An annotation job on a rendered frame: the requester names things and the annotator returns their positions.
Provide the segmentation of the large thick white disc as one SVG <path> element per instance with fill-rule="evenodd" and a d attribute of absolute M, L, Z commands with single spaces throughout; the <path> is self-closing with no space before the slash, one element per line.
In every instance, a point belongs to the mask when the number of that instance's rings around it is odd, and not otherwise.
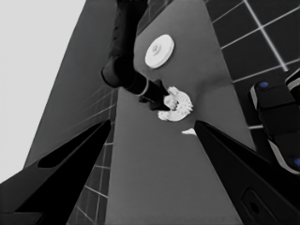
<path fill-rule="evenodd" d="M 146 51 L 144 62 L 150 68 L 159 68 L 171 57 L 174 41 L 168 34 L 157 37 Z"/>

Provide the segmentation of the white round carrier with pins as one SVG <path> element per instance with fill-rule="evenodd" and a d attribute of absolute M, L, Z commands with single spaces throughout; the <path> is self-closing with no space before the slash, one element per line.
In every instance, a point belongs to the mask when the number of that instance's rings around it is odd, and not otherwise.
<path fill-rule="evenodd" d="M 179 101 L 180 99 L 188 99 L 190 100 L 190 97 L 185 93 L 185 92 L 181 92 L 181 96 L 180 97 L 175 97 L 171 94 L 169 94 L 169 96 L 173 96 L 177 101 Z M 171 122 L 179 122 L 181 120 L 183 120 L 184 118 L 186 118 L 188 116 L 188 114 L 180 114 L 177 112 L 177 110 L 169 110 L 168 111 L 169 115 L 168 115 L 168 120 L 167 121 L 171 121 Z"/>

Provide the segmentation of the dark robot body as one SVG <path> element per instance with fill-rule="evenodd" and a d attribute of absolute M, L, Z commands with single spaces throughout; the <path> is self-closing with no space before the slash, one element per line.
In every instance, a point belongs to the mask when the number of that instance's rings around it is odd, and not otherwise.
<path fill-rule="evenodd" d="M 300 176 L 300 67 L 256 82 L 248 95 L 278 164 Z"/>

